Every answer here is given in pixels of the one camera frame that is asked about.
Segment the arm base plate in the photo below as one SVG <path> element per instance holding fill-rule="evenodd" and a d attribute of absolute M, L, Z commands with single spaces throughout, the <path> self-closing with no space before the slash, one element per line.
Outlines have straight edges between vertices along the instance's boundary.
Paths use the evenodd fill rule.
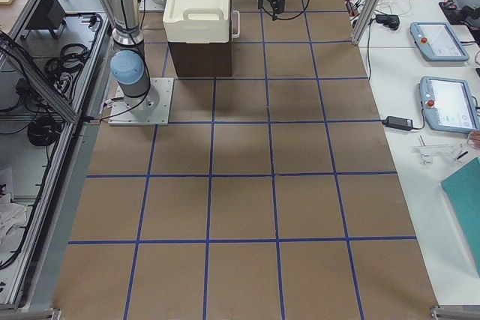
<path fill-rule="evenodd" d="M 125 97 L 118 85 L 115 96 L 121 100 L 112 104 L 108 123 L 112 126 L 168 125 L 174 81 L 173 78 L 152 77 L 145 100 Z"/>

